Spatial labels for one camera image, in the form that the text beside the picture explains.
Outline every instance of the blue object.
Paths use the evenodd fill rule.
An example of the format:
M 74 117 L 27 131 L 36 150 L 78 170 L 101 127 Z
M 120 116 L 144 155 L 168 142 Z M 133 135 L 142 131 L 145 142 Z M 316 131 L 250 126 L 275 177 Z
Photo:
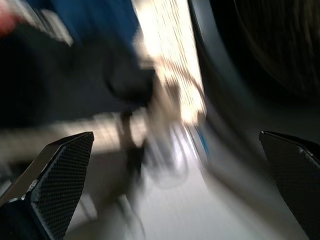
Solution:
M 27 0 L 58 14 L 75 42 L 117 35 L 129 49 L 139 26 L 131 0 Z

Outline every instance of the red object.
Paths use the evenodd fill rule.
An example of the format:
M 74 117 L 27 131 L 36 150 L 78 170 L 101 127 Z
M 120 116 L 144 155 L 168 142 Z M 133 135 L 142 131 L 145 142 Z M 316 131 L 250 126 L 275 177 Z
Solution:
M 13 14 L 0 2 L 0 37 L 11 33 L 18 22 L 21 21 L 21 17 Z

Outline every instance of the black plastic piece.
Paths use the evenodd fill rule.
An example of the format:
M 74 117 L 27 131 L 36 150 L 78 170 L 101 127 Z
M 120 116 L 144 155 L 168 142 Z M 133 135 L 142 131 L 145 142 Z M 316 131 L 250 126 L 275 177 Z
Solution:
M 8 236 L 1 239 L 63 239 L 83 191 L 93 141 L 93 133 L 85 132 L 42 150 L 0 198 L 0 234 Z
M 273 132 L 259 139 L 285 203 L 306 235 L 320 239 L 320 146 Z

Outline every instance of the black carbon fiber panel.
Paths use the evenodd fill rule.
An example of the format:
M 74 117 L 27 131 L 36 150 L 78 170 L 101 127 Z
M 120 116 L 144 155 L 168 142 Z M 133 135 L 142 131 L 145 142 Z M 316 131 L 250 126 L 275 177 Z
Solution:
M 31 206 L 50 239 L 63 239 L 86 179 L 94 136 L 88 133 L 60 150 L 31 192 Z
M 259 139 L 285 203 L 307 236 L 320 239 L 320 146 L 268 132 Z

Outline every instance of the carbon fiber texture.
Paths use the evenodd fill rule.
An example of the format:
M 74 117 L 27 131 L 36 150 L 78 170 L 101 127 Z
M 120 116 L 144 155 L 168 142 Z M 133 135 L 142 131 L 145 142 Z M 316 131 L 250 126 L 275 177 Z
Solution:
M 94 135 L 62 147 L 31 192 L 31 206 L 51 239 L 63 239 L 81 197 Z
M 269 133 L 260 135 L 281 196 L 307 236 L 311 240 L 318 240 L 320 165 L 315 154 L 320 146 L 295 137 L 288 138 Z

